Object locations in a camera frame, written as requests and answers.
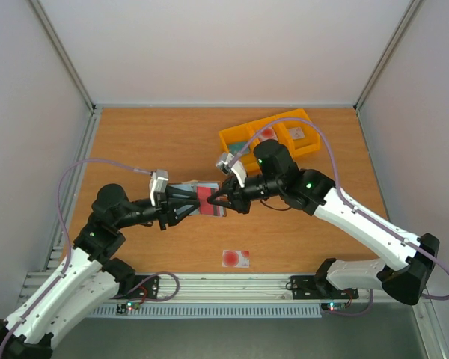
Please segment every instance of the white card with red circle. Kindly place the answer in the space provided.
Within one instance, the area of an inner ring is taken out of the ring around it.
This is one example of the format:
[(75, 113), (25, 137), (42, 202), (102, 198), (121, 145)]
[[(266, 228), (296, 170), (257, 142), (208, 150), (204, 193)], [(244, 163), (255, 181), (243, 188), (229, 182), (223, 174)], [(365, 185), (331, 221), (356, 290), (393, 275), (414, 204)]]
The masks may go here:
[(276, 132), (274, 129), (272, 129), (272, 127), (268, 127), (267, 129), (265, 129), (264, 131), (262, 131), (259, 135), (258, 138), (261, 141), (266, 141), (266, 140), (278, 140), (278, 136), (276, 135)]
[(249, 251), (223, 251), (224, 267), (249, 268)]

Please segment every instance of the black cable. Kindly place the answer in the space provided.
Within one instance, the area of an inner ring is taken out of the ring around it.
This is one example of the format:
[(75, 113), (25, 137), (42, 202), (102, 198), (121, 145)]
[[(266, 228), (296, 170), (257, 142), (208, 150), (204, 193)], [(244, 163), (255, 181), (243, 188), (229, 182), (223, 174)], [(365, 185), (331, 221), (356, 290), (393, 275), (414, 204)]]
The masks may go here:
[(272, 209), (272, 210), (274, 210), (274, 211), (279, 211), (279, 212), (286, 212), (286, 211), (289, 211), (289, 210), (291, 209), (291, 206), (288, 206), (287, 208), (283, 208), (283, 209), (271, 207), (269, 204), (264, 203), (264, 200), (260, 200), (260, 203), (261, 203), (263, 206), (265, 206), (265, 207), (267, 207), (267, 208), (269, 208), (269, 209)]

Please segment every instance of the yellow bin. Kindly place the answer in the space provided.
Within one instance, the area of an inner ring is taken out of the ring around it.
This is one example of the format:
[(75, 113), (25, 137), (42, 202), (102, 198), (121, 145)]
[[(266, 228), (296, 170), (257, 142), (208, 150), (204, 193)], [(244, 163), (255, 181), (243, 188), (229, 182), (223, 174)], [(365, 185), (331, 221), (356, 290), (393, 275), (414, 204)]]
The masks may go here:
[[(236, 142), (248, 141), (255, 132), (263, 128), (266, 124), (283, 117), (300, 117), (311, 121), (306, 111), (303, 108), (298, 108), (275, 116), (262, 118), (261, 120), (230, 127), (229, 129), (223, 129), (218, 132), (222, 150), (230, 152), (228, 145), (235, 144)], [(320, 135), (311, 126), (306, 125), (303, 122), (295, 120), (284, 121), (272, 126), (272, 129), (275, 131), (279, 143), (287, 147), (294, 159), (303, 156), (306, 153), (318, 151), (321, 148)], [(293, 139), (291, 134), (296, 134), (297, 132), (299, 133), (299, 138)], [(250, 153), (241, 158), (248, 173), (260, 170), (257, 160), (253, 155), (253, 150), (260, 141), (259, 138), (256, 138), (251, 143)]]

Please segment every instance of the brown work surface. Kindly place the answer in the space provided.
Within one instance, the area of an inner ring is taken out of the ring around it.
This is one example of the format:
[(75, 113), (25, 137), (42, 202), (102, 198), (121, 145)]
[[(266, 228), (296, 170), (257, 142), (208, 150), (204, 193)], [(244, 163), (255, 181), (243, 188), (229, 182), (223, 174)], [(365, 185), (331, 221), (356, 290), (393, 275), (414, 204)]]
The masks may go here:
[[(90, 157), (145, 169), (163, 168), (170, 182), (222, 181), (214, 167), (221, 154), (218, 131), (289, 111), (288, 108), (105, 108)], [(351, 108), (308, 108), (335, 152), (346, 191), (384, 214), (373, 169), (355, 112)], [(333, 177), (323, 145), (298, 160)], [(130, 200), (148, 197), (149, 176), (111, 165), (89, 164), (70, 228), (75, 238), (86, 223), (97, 191), (122, 185)], [(278, 198), (268, 201), (284, 207)], [(226, 218), (194, 216), (160, 231), (158, 224), (122, 230), (125, 243), (116, 256), (137, 272), (313, 272), (328, 257), (366, 260), (375, 255), (329, 223), (303, 212), (276, 212), (253, 203), (248, 215), (227, 211)], [(222, 267), (223, 250), (249, 251), (249, 269)]]

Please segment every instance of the white arm segment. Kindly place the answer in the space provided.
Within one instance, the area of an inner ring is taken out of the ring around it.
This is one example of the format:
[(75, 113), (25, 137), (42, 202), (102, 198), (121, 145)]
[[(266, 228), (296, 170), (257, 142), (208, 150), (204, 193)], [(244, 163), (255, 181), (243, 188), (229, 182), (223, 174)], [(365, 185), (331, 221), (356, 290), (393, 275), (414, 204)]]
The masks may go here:
[(52, 317), (45, 334), (53, 333), (52, 349), (55, 349), (68, 332), (84, 319), (95, 307), (117, 295), (120, 284), (104, 271), (97, 274), (85, 286), (75, 292), (67, 303)]
[[(38, 343), (45, 334), (55, 313), (75, 293), (75, 291), (92, 274), (99, 271), (102, 265), (94, 260), (88, 260), (89, 254), (77, 248), (72, 250), (72, 259), (65, 277), (61, 278), (46, 297), (30, 312), (27, 319), (14, 332), (16, 337), (24, 335), (25, 343)], [(41, 293), (53, 282), (56, 277), (61, 277), (61, 270), (65, 264), (63, 260), (60, 266), (53, 272), (46, 282), (24, 303), (20, 308), (10, 314), (7, 320), (7, 329), (10, 330), (17, 322), (21, 322), (20, 316), (32, 305)]]
[[(345, 191), (341, 191), (343, 192), (344, 197), (361, 211), (366, 212), (381, 224), (384, 224), (387, 228), (398, 233), (406, 240), (409, 240), (409, 242), (412, 242), (417, 246), (420, 245), (418, 236), (414, 233), (397, 228), (384, 218), (379, 217), (376, 213), (371, 212), (369, 209), (356, 202)], [(353, 212), (353, 210), (344, 204), (338, 197), (336, 188), (332, 188), (324, 197), (324, 200), (326, 201), (326, 204), (324, 204), (324, 206), (318, 206), (314, 215), (319, 219), (341, 228), (344, 232), (360, 241), (363, 245), (376, 253), (379, 258), (382, 258), (391, 269), (398, 271), (406, 267), (408, 265), (406, 258), (415, 255), (416, 251), (414, 249), (408, 245), (404, 245), (389, 233), (385, 232), (382, 228), (369, 222), (362, 215)]]
[(384, 269), (385, 265), (383, 260), (356, 262), (336, 260), (329, 267), (326, 280), (334, 288), (341, 290), (347, 288), (382, 290), (382, 283), (377, 278), (377, 274)]

